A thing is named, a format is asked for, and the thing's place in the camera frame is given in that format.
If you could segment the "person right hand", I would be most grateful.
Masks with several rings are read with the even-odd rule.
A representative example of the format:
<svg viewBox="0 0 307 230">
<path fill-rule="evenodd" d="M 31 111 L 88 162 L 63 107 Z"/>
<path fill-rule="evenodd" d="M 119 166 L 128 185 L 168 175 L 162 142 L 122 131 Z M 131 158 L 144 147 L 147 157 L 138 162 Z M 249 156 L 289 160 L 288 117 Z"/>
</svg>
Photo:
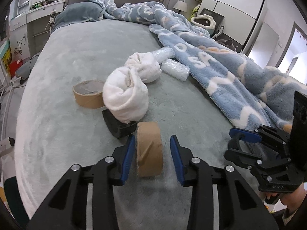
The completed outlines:
<svg viewBox="0 0 307 230">
<path fill-rule="evenodd" d="M 306 197 L 306 190 L 302 183 L 293 193 L 284 194 L 281 203 L 287 207 L 290 214 L 294 213 L 302 204 Z"/>
</svg>

